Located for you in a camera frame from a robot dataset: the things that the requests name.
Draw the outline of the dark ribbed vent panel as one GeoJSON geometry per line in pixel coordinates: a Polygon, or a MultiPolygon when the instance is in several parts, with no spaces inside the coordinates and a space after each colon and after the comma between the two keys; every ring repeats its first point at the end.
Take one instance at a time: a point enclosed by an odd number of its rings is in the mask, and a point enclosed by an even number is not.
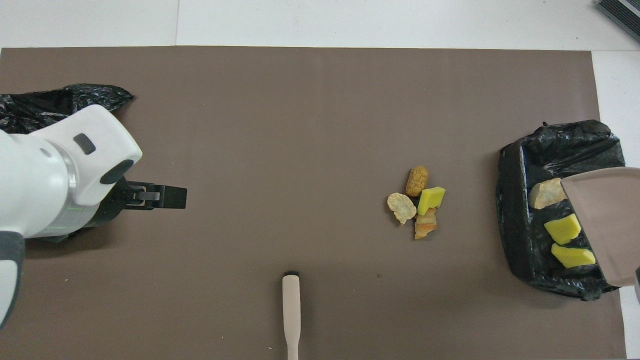
{"type": "Polygon", "coordinates": [[[640,43],[640,0],[597,0],[596,8],[640,43]]]}

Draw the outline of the pale bread slice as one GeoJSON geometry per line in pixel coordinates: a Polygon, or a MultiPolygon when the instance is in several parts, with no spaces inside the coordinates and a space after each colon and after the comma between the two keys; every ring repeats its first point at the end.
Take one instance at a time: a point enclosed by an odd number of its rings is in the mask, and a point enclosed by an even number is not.
{"type": "Polygon", "coordinates": [[[396,220],[404,225],[409,219],[413,219],[418,214],[418,209],[412,202],[411,198],[403,193],[392,193],[387,196],[387,207],[396,220]]]}

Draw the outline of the brown bread roll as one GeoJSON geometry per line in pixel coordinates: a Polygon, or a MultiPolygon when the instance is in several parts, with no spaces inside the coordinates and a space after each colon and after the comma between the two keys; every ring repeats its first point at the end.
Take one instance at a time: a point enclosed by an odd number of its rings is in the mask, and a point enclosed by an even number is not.
{"type": "Polygon", "coordinates": [[[410,198],[418,198],[423,190],[426,189],[430,173],[426,167],[422,165],[414,166],[407,176],[405,194],[410,198]]]}

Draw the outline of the yellow wedge sponge piece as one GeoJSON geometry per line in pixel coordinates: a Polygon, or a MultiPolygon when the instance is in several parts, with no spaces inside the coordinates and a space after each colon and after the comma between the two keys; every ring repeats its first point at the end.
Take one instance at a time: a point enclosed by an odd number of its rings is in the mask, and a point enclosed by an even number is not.
{"type": "Polygon", "coordinates": [[[550,251],[565,269],[597,264],[594,253],[587,248],[565,247],[554,243],[550,251]]]}

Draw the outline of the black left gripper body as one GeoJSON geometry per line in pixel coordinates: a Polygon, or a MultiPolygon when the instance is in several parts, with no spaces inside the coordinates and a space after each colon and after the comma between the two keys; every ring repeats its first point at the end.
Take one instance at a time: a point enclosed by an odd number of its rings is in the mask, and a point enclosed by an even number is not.
{"type": "Polygon", "coordinates": [[[75,231],[75,236],[86,233],[93,228],[104,226],[114,220],[125,210],[130,202],[134,201],[134,193],[135,191],[130,187],[125,177],[119,179],[114,183],[105,199],[99,203],[98,209],[89,222],[75,231]]]}

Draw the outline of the yellow sponge block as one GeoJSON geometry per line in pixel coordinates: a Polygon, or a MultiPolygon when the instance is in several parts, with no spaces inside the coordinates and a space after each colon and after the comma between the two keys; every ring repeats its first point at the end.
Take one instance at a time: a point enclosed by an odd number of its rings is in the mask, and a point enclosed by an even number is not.
{"type": "Polygon", "coordinates": [[[445,196],[445,193],[446,189],[439,186],[423,189],[418,199],[416,214],[423,216],[426,215],[427,210],[429,210],[430,208],[441,207],[441,203],[445,196]]]}

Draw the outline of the brown table mat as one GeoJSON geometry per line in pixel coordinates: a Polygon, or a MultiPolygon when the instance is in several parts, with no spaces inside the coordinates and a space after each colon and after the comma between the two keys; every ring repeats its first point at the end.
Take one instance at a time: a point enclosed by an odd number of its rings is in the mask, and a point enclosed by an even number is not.
{"type": "Polygon", "coordinates": [[[499,151],[598,119],[588,51],[3,48],[0,94],[134,94],[126,178],[188,190],[30,243],[0,360],[283,360],[281,276],[301,278],[301,360],[626,357],[617,292],[581,301],[510,272],[499,151]],[[387,206],[414,166],[446,189],[414,240],[387,206]]]}

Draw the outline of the tan croissant piece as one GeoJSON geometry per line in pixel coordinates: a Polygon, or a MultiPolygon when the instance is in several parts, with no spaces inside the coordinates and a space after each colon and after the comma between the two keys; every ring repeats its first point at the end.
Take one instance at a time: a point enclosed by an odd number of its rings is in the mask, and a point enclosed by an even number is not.
{"type": "Polygon", "coordinates": [[[528,194],[528,205],[541,210],[567,199],[562,186],[562,178],[555,177],[535,184],[528,194]]]}

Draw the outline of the black trash bag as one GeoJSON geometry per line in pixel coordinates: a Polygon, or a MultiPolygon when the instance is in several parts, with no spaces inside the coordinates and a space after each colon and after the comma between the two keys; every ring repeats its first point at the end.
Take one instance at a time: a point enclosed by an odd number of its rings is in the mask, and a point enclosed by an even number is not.
{"type": "Polygon", "coordinates": [[[27,135],[55,125],[91,105],[114,112],[134,98],[130,91],[119,86],[91,83],[27,93],[0,93],[0,130],[27,135]]]}

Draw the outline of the beige plastic dustpan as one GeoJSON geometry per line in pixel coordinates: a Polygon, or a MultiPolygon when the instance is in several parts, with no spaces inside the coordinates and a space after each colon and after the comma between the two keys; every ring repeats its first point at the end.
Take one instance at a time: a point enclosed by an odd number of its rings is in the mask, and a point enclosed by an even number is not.
{"type": "Polygon", "coordinates": [[[640,268],[640,168],[587,171],[560,184],[606,282],[635,285],[640,268]]]}

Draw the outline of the black bag-lined bin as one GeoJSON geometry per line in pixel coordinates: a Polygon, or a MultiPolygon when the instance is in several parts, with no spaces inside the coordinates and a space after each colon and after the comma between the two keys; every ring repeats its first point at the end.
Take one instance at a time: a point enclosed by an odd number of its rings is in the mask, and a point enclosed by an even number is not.
{"type": "Polygon", "coordinates": [[[626,165],[620,139],[601,121],[544,123],[504,146],[498,157],[495,199],[498,230],[510,271],[535,289],[595,301],[617,288],[598,264],[565,268],[553,255],[545,223],[573,213],[564,199],[530,207],[535,185],[589,171],[626,165]]]}

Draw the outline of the green and yellow sponge piece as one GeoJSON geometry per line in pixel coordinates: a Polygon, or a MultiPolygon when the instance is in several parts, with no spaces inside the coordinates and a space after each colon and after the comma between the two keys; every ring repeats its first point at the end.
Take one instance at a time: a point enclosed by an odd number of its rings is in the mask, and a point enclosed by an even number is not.
{"type": "Polygon", "coordinates": [[[551,239],[560,246],[569,244],[572,240],[576,239],[582,231],[578,217],[574,213],[564,218],[547,221],[543,226],[551,236],[551,239]]]}

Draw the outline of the orange striped croissant piece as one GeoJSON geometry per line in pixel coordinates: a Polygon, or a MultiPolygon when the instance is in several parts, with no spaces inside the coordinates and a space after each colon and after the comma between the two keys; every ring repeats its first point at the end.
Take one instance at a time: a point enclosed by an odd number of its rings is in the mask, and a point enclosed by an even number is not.
{"type": "Polygon", "coordinates": [[[425,214],[414,217],[414,240],[424,239],[427,234],[438,228],[437,208],[428,208],[425,214]]]}

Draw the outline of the beige hand brush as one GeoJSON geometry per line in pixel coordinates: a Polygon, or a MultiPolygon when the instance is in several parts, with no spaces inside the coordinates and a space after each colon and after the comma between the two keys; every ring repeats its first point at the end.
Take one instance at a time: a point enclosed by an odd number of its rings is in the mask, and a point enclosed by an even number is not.
{"type": "Polygon", "coordinates": [[[297,271],[290,270],[282,276],[283,332],[287,360],[299,360],[298,346],[302,331],[301,288],[297,271]]]}

